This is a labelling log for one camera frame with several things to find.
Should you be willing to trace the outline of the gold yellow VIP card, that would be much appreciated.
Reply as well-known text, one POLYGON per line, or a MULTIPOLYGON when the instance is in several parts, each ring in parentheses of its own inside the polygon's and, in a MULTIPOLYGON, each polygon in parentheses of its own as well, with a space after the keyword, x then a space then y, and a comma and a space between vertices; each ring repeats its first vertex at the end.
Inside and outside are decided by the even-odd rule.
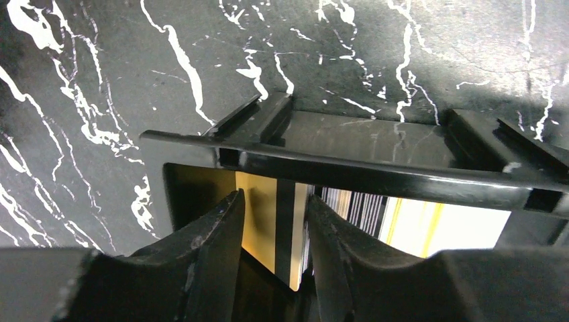
POLYGON ((303 183, 236 173, 245 192, 242 247, 291 290, 298 291, 309 263, 305 222, 313 189, 303 183))

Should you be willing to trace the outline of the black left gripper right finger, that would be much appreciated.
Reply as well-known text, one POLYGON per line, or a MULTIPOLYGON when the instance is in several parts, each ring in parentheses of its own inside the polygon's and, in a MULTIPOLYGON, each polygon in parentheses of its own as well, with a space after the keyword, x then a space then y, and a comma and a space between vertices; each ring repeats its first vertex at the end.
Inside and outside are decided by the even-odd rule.
POLYGON ((567 321, 568 249, 444 250, 419 258, 307 203, 322 321, 567 321))

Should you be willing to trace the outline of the black card storage box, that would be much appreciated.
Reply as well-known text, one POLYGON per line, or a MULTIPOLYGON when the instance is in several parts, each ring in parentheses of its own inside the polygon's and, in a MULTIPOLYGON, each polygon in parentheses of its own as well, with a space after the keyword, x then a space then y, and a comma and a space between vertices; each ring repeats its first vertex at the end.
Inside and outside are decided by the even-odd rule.
POLYGON ((568 217, 568 152, 516 125, 450 109, 441 125, 314 113, 277 93, 203 135, 140 136, 154 202, 173 226, 215 204, 244 172, 386 197, 568 217))

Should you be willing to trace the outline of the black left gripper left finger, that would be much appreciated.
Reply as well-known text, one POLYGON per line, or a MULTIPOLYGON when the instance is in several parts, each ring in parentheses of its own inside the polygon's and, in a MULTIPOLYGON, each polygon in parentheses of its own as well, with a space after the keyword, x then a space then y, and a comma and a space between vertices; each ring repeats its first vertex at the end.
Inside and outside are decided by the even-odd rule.
POLYGON ((130 256, 3 248, 2 321, 230 321, 245 198, 231 192, 130 256))

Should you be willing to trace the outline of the stack of cards in box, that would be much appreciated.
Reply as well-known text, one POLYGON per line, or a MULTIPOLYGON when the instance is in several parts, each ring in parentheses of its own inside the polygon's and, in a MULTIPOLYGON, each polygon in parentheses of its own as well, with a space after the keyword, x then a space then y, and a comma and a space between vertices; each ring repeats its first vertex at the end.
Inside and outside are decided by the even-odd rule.
POLYGON ((491 249, 510 212, 309 186, 351 225, 400 251, 427 258, 441 250, 491 249))

